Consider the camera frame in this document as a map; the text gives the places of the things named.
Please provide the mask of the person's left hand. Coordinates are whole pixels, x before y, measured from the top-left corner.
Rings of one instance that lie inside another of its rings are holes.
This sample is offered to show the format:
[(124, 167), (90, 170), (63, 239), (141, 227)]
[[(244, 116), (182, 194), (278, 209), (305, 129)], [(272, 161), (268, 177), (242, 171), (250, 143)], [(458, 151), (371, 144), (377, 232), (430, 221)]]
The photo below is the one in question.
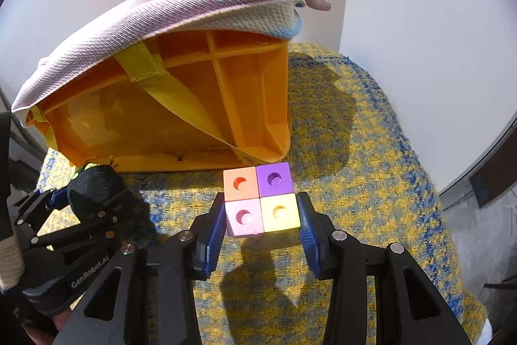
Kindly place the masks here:
[(52, 345), (57, 333), (63, 328), (71, 313), (72, 309), (68, 307), (63, 312), (54, 315), (52, 318), (52, 329), (47, 322), (44, 324), (36, 324), (32, 321), (28, 321), (23, 323), (22, 327), (35, 344)]

